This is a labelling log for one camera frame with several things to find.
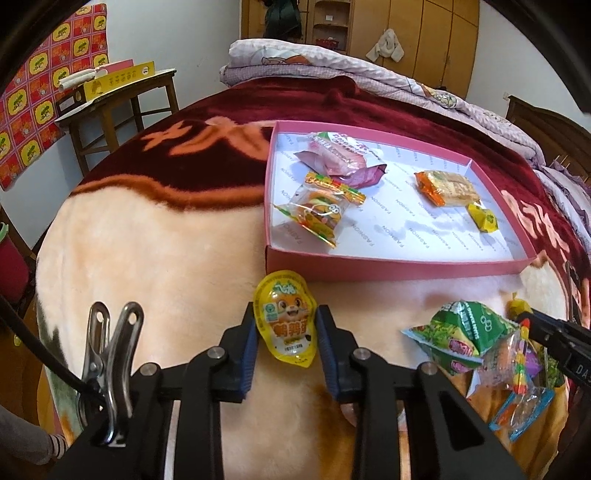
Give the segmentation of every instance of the metal clip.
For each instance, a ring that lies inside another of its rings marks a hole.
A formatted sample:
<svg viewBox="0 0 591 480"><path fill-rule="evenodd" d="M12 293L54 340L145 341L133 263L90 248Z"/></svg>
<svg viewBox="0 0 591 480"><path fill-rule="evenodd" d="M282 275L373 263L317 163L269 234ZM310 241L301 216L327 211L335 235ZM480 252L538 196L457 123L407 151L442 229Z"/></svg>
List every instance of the metal clip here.
<svg viewBox="0 0 591 480"><path fill-rule="evenodd" d="M127 303L109 341L110 322L107 307L99 301L93 304L88 318L82 381L92 385L105 399L109 426L103 443L119 446L125 443L129 419L133 414L129 379L144 311L136 302ZM83 427L98 412L100 407L96 403L78 395L78 417Z"/></svg>

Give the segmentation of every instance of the red blanket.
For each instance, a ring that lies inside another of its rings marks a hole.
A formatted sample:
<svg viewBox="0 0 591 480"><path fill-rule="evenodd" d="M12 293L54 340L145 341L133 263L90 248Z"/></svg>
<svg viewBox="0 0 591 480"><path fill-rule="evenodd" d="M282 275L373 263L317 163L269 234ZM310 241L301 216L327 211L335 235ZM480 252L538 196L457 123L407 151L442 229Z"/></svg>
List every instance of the red blanket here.
<svg viewBox="0 0 591 480"><path fill-rule="evenodd" d="M258 79L200 100L122 145L73 194L121 185L175 209L260 204L268 121L276 119L372 128L472 158L503 192L536 250L546 250L561 272L570 260L581 277L589 276L573 229L517 153L469 125L366 93L347 77Z"/></svg>

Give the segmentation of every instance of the cream blanket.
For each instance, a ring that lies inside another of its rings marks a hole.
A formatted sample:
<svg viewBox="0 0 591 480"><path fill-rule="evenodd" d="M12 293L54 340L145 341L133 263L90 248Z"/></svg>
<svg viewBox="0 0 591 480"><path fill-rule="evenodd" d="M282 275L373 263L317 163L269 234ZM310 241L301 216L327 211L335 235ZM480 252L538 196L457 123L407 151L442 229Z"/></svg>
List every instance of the cream blanket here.
<svg viewBox="0 0 591 480"><path fill-rule="evenodd" d="M61 349L80 375L92 303L104 302L117 317L135 300L145 323L133 370L144 362L187 362L242 320L265 275L263 231L260 206L179 212L124 187L71 197L38 256L42 340ZM521 275L309 286L360 345L407 367L425 356L400 330L427 323L448 301L481 301L505 313L512 292L518 292L532 307L566 316L561 281L543 256ZM71 439L79 432L72 395L52 375L50 384ZM282 364L261 342L248 398L222 406L226 478L348 478L339 455L350 453L350 445L341 442L350 436L349 426L335 414L338 407L326 399L323 384L319 359L310 369ZM559 409L566 414L565 405Z"/></svg>

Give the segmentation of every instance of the red chair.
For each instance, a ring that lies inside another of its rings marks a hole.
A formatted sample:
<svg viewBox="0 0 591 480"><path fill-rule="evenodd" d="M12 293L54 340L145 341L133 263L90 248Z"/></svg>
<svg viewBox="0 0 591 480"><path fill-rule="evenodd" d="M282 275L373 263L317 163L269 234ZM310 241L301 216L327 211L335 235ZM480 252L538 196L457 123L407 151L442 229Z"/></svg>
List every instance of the red chair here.
<svg viewBox="0 0 591 480"><path fill-rule="evenodd" d="M18 303L27 288L29 269L8 236L8 225L0 223L0 294Z"/></svg>

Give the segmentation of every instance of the yellow candy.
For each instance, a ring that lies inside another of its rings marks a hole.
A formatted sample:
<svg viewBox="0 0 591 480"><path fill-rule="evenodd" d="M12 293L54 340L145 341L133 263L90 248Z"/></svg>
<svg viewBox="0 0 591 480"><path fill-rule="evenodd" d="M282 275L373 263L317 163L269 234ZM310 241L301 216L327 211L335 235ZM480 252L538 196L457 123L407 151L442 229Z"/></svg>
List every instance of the yellow candy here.
<svg viewBox="0 0 591 480"><path fill-rule="evenodd" d="M507 304L507 316L509 320L517 320L517 317L523 312L533 313L530 305L525 301L517 298L517 293L513 294L513 299Z"/></svg>
<svg viewBox="0 0 591 480"><path fill-rule="evenodd" d="M273 356L308 368L317 349L316 301L306 281L291 270L268 274L254 298L256 328Z"/></svg>
<svg viewBox="0 0 591 480"><path fill-rule="evenodd" d="M482 208L476 203L471 203L467 209L472 220L474 220L474 223L481 232L492 233L499 229L495 214L491 210Z"/></svg>

